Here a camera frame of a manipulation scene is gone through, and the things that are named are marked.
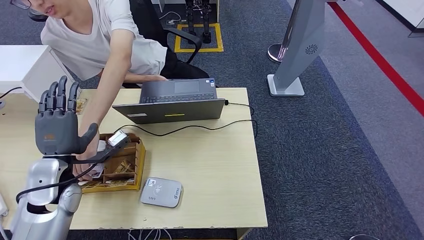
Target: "gray carpet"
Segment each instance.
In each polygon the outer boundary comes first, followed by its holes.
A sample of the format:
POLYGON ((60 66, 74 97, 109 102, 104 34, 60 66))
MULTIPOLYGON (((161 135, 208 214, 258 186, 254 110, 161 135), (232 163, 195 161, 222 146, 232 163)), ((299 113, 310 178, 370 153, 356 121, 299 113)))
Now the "gray carpet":
MULTIPOLYGON (((424 97, 424 38, 408 38, 409 29, 373 0, 363 1, 363 7, 351 1, 339 2, 377 50, 424 97)), ((423 116, 366 54, 334 11, 330 7, 326 10, 327 43, 320 55, 322 61, 422 232, 423 116)))
MULTIPOLYGON (((41 25, 4 2, 0 14, 10 19, 0 25, 0 44, 39 43, 41 25)), ((256 110, 269 227, 254 229, 246 239, 347 240, 359 233, 382 240, 424 239, 320 58, 300 76, 304 97, 269 96, 266 76, 277 65, 267 59, 266 49, 280 42, 289 17, 285 0, 221 1, 225 52, 200 53, 193 62, 221 87, 247 87, 256 110)), ((187 236, 233 234, 202 230, 187 236)), ((123 230, 71 231, 69 239, 117 240, 127 235, 123 230)))

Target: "black cable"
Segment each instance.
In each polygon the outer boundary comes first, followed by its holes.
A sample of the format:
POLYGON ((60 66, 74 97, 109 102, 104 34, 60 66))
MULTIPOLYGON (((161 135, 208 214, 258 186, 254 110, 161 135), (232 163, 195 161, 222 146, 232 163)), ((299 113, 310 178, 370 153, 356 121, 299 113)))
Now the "black cable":
MULTIPOLYGON (((2 97, 4 97, 4 96, 6 96, 8 93, 10 93, 11 91, 13 91, 13 90, 16 90, 16 89, 20 89, 21 87, 15 87, 15 88, 12 88, 12 89, 10 89, 9 91, 7 91, 5 94, 3 94, 1 97, 0 97, 0 99, 2 98, 2 97)), ((247 105, 247 104, 242 104, 242 103, 232 103, 232 102, 228 102, 228 100, 225 100, 225 105, 228 105, 228 104, 232 104, 232 105, 240 105, 240 106, 246 106, 246 107, 249 107, 251 110, 252 110, 252 112, 251 112, 251 115, 253 115, 254 113, 255 113, 255 110, 254 110, 254 108, 253 107, 251 107, 251 106, 249 106, 249 105, 247 105)), ((235 124, 235 123, 241 123, 241 122, 252 122, 252 123, 254 123, 255 124, 255 129, 256 129, 256 131, 254 132, 254 138, 256 138, 256 136, 258 135, 258 122, 256 121, 256 120, 252 120, 252 119, 246 119, 246 120, 237 120, 237 121, 233 121, 233 122, 230 122, 230 123, 228 123, 228 124, 226 124, 226 125, 224 125, 224 126, 220 126, 220 127, 216 127, 216 128, 209 128, 209 127, 207 127, 207 126, 200 126, 200 125, 188 125, 188 126, 184 126, 184 127, 181 127, 181 128, 178 128, 178 129, 176 129, 176 130, 173 130, 173 131, 170 131, 170 132, 167 132, 167 133, 164 133, 164 134, 156 134, 156 133, 153 133, 153 132, 151 132, 151 131, 148 131, 148 130, 146 130, 146 129, 144 129, 144 128, 142 128, 142 127, 140 127, 140 126, 137 126, 137 125, 132 125, 132 124, 126 124, 126 125, 123 125, 123 126, 121 126, 120 128, 118 128, 117 130, 115 130, 113 133, 115 134, 116 132, 118 132, 119 130, 121 130, 121 129, 123 129, 123 128, 125 128, 125 127, 136 127, 136 128, 138 128, 138 129, 140 129, 140 130, 142 130, 143 132, 146 132, 146 133, 148 133, 148 134, 150 134, 150 135, 153 135, 153 136, 157 136, 157 137, 164 137, 164 136, 166 136, 166 135, 170 135, 170 134, 173 134, 173 133, 176 133, 176 132, 178 132, 178 131, 181 131, 181 130, 184 130, 184 129, 188 129, 188 128, 201 128, 201 129, 206 129, 206 130, 210 130, 210 131, 215 131, 215 130, 220 130, 220 129, 223 129, 223 128, 226 128, 226 127, 228 127, 228 126, 230 126, 230 125, 233 125, 233 124, 235 124)), ((102 162, 98 162, 98 163, 103 163, 104 161, 106 161, 108 159, 108 157, 107 158, 105 158, 102 162)), ((58 186, 61 186, 61 185, 65 185, 65 184, 68 184, 68 183, 71 183, 71 182, 73 182, 73 181, 75 181, 75 180, 77 180, 77 179, 79 179, 79 178, 81 178, 82 176, 84 176, 84 175, 86 175, 87 173, 89 173, 98 163, 94 163, 93 165, 91 165, 87 170, 85 170, 85 171, 83 171, 81 174, 79 174, 79 175, 77 175, 77 176, 75 176, 74 178, 71 178, 71 179, 69 179, 69 180, 66 180, 66 181, 61 181, 61 182, 58 182, 58 183, 54 183, 54 184, 49 184, 49 185, 44 185, 44 186, 38 186, 38 187, 34 187, 34 188, 30 188, 30 189, 27 189, 27 190, 24 190, 24 191, 21 191, 20 193, 18 193, 17 195, 16 195, 16 202, 17 203, 19 203, 19 199, 21 198, 21 196, 22 195, 24 195, 24 194, 28 194, 28 193, 31 193, 31 192, 35 192, 35 191, 40 191, 40 190, 44 190, 44 189, 49 189, 49 188, 54 188, 54 187, 58 187, 58 186)))
POLYGON ((250 106, 250 105, 243 104, 243 103, 232 103, 232 102, 229 102, 228 104, 232 104, 232 105, 240 105, 240 106, 246 106, 246 107, 249 107, 249 108, 252 110, 252 112, 250 113, 250 116, 253 116, 253 114, 255 114, 255 109, 254 109, 252 106, 250 106))
POLYGON ((227 106, 228 104, 232 104, 232 105, 239 105, 239 106, 246 106, 246 107, 249 107, 249 108, 251 109, 250 116, 253 116, 253 114, 255 113, 255 109, 254 109, 252 106, 248 105, 248 104, 243 104, 243 103, 233 103, 233 102, 229 102, 228 100, 225 100, 224 104, 225 104, 225 106, 227 106))
POLYGON ((9 91, 7 91, 5 94, 1 95, 1 96, 0 96, 0 99, 2 99, 4 96, 8 95, 10 92, 15 91, 16 89, 21 89, 21 88, 22 88, 22 87, 17 86, 17 87, 14 87, 14 88, 10 89, 10 90, 9 90, 9 91))
POLYGON ((61 185, 65 185, 65 184, 71 183, 71 182, 73 182, 73 181, 81 178, 82 176, 88 174, 96 165, 97 165, 97 163, 94 163, 87 170, 83 171, 81 174, 79 174, 76 177, 71 178, 69 180, 61 181, 61 182, 53 183, 53 184, 49 184, 49 185, 44 185, 44 186, 38 186, 38 187, 34 187, 34 188, 30 188, 30 189, 21 191, 20 193, 18 193, 16 195, 16 202, 19 203, 19 199, 21 199, 21 196, 24 195, 24 194, 28 194, 28 193, 31 193, 31 192, 40 191, 40 190, 44 190, 44 189, 59 187, 61 185))
POLYGON ((210 130, 210 131, 215 131, 215 130, 220 130, 220 129, 226 128, 226 127, 233 125, 235 123, 241 123, 241 122, 252 122, 252 123, 255 124, 256 131, 254 132, 254 137, 256 138, 256 136, 258 135, 258 122, 256 120, 252 120, 252 119, 233 121, 233 122, 228 123, 227 125, 220 126, 220 127, 217 127, 217 128, 209 128, 207 126, 199 126, 199 125, 189 125, 189 126, 184 126, 184 127, 178 128, 176 130, 173 130, 173 131, 170 131, 170 132, 167 132, 167 133, 164 133, 164 134, 156 134, 156 133, 148 131, 148 130, 140 127, 140 126, 127 124, 127 125, 121 126, 120 128, 118 128, 113 133, 116 133, 117 131, 119 131, 119 130, 125 128, 125 127, 136 127, 138 129, 140 129, 141 131, 148 133, 150 135, 157 136, 157 137, 163 137, 163 136, 170 135, 170 134, 173 134, 175 132, 178 132, 178 131, 181 131, 181 130, 184 130, 184 129, 188 129, 188 128, 201 128, 201 129, 206 129, 206 130, 210 130))

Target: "man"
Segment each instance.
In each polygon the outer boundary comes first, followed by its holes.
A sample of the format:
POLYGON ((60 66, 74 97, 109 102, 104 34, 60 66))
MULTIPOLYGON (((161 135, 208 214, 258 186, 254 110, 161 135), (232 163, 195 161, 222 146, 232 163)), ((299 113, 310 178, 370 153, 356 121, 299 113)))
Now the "man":
MULTIPOLYGON (((12 0, 48 16, 41 40, 82 80, 100 76, 93 98, 85 107, 79 128, 100 125, 125 83, 208 78, 204 71, 178 61, 157 41, 143 38, 133 21, 129 0, 12 0)), ((79 160, 93 157, 99 132, 79 160)), ((87 164, 74 165, 74 175, 87 164)), ((86 175, 84 180, 91 180, 86 175)))

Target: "wooden tray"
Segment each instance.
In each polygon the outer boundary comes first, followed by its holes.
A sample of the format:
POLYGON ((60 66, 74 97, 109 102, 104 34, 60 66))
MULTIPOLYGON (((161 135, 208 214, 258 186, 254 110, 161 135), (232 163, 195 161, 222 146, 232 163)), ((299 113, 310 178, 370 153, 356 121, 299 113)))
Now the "wooden tray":
MULTIPOLYGON (((104 170, 99 178, 81 185, 83 194, 140 190, 146 148, 138 136, 127 134, 131 142, 104 163, 104 170)), ((113 133, 100 134, 100 140, 107 142, 112 135, 113 133)))

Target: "robot finger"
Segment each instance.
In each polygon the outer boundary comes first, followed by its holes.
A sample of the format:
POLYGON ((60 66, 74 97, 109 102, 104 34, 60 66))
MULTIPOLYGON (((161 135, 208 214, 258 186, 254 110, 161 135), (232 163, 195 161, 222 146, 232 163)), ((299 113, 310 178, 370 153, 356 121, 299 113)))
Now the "robot finger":
POLYGON ((55 81, 50 85, 50 89, 47 94, 47 110, 56 109, 56 89, 58 88, 58 82, 55 81))
POLYGON ((47 94, 49 93, 49 90, 45 90, 41 94, 40 102, 38 103, 38 113, 42 114, 46 110, 47 107, 47 94))
POLYGON ((57 91, 57 108, 60 110, 66 110, 66 82, 68 81, 67 76, 62 76, 59 80, 59 89, 57 91))
POLYGON ((69 90, 69 98, 67 100, 68 111, 73 111, 74 113, 77 111, 77 90, 79 85, 77 81, 72 83, 69 90))

